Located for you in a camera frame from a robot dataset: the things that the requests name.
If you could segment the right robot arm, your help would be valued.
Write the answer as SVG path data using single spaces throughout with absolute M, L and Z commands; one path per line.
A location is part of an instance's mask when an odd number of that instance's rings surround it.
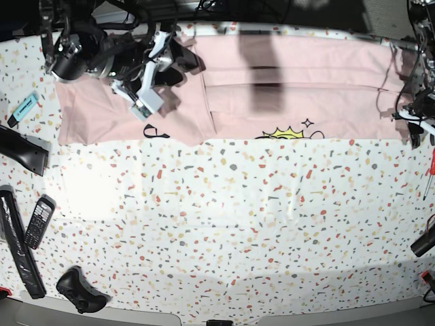
M 155 87 L 174 86 L 202 60 L 175 39 L 177 22 L 157 26 L 136 1 L 112 1 L 131 14 L 131 23 L 98 23 L 101 1 L 40 1 L 41 44 L 46 72 L 59 82 L 88 74 L 107 78 L 112 90 L 138 108 L 159 110 Z

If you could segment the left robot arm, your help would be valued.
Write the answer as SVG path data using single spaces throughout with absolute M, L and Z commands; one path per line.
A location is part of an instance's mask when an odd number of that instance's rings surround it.
M 411 148 L 416 149 L 425 135 L 434 144 L 434 2 L 407 1 L 406 9 L 417 56 L 396 99 L 393 118 L 406 123 Z

